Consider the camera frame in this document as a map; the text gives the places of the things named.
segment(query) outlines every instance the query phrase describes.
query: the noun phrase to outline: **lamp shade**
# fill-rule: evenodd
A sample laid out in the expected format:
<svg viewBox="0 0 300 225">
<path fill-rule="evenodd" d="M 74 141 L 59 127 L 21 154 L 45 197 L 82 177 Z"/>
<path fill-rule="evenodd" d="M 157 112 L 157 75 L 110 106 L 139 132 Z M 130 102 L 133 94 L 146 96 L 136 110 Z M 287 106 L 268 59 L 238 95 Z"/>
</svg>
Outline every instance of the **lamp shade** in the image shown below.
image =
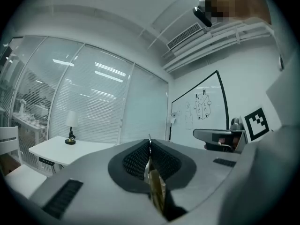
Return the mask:
<svg viewBox="0 0 300 225">
<path fill-rule="evenodd" d="M 65 125 L 74 128 L 78 126 L 78 115 L 76 112 L 69 111 Z"/>
</svg>

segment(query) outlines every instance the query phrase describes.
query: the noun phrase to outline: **whiteboard drawing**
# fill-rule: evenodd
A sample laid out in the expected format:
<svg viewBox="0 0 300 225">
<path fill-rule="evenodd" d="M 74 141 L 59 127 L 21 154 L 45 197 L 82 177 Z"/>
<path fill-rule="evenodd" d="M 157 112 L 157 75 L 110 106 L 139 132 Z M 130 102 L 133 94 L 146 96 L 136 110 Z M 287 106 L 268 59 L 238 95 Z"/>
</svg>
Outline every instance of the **whiteboard drawing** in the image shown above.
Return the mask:
<svg viewBox="0 0 300 225">
<path fill-rule="evenodd" d="M 191 130 L 193 129 L 193 116 L 191 113 L 191 107 L 189 102 L 186 102 L 186 129 Z"/>
<path fill-rule="evenodd" d="M 196 94 L 196 102 L 194 109 L 196 109 L 198 119 L 206 119 L 210 115 L 210 97 L 205 94 L 205 89 L 202 93 Z"/>
</svg>

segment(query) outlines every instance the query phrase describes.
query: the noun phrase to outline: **table lamp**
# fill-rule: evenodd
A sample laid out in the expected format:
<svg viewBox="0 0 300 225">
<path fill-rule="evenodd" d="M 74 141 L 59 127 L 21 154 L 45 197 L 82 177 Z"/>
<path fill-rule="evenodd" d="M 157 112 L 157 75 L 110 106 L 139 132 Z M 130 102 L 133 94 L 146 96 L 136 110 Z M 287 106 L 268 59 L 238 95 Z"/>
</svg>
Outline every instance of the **table lamp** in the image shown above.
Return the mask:
<svg viewBox="0 0 300 225">
<path fill-rule="evenodd" d="M 77 113 L 74 111 L 69 111 L 66 119 L 66 126 L 70 127 L 70 132 L 69 132 L 69 138 L 65 140 L 66 144 L 75 144 L 75 136 L 73 135 L 72 127 L 77 127 L 78 126 L 78 116 Z"/>
</svg>

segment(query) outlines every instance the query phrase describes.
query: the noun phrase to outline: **white chair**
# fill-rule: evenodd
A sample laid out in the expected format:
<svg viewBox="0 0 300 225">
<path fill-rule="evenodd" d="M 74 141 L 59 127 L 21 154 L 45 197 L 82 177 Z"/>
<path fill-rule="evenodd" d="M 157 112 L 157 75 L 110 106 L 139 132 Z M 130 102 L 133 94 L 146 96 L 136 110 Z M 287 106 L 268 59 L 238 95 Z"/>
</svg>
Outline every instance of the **white chair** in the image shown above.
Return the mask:
<svg viewBox="0 0 300 225">
<path fill-rule="evenodd" d="M 18 126 L 0 127 L 0 139 L 11 138 L 15 139 L 0 142 L 0 155 L 18 150 L 21 166 L 9 173 L 5 180 L 13 190 L 29 198 L 47 177 L 23 164 L 19 147 Z"/>
</svg>

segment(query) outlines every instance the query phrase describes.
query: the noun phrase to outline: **whiteboard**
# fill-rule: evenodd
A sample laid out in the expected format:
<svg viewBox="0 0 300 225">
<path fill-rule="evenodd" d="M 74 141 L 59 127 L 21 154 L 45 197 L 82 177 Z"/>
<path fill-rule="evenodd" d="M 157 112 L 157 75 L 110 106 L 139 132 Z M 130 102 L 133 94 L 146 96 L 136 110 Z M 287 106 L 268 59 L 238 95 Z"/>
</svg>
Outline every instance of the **whiteboard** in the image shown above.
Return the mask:
<svg viewBox="0 0 300 225">
<path fill-rule="evenodd" d="M 204 148 L 205 142 L 194 138 L 195 129 L 229 129 L 225 91 L 218 71 L 172 102 L 173 143 Z"/>
</svg>

